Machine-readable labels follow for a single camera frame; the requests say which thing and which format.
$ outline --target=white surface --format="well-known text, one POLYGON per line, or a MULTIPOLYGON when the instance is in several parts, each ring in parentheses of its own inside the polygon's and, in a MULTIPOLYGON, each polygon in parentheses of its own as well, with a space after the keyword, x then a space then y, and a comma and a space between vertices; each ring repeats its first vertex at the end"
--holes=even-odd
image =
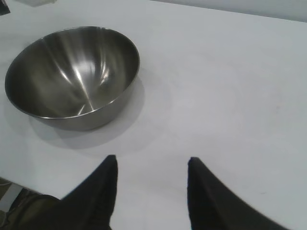
POLYGON ((307 0, 157 0, 307 22, 307 0))
POLYGON ((61 198, 116 154, 114 229, 186 230, 187 163, 199 156, 254 208, 307 229, 306 23, 149 0, 8 5, 12 13, 0 17, 1 177, 61 198), (139 79, 112 123, 55 130, 8 102, 5 73, 28 43, 82 25, 131 38, 139 79))

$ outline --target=metal mixing bowl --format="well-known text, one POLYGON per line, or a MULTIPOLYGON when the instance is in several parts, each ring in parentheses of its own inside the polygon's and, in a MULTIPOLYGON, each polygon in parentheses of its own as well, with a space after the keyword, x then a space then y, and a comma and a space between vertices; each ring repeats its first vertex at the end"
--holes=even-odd
POLYGON ((5 91, 19 110, 48 125, 87 130, 120 112, 139 65, 135 45, 119 32, 71 28, 23 50, 8 69, 5 91))

